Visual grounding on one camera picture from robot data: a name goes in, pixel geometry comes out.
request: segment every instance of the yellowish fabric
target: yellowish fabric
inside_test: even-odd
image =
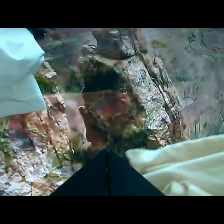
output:
[[[224,135],[159,150],[131,149],[130,164],[167,196],[224,196]]]

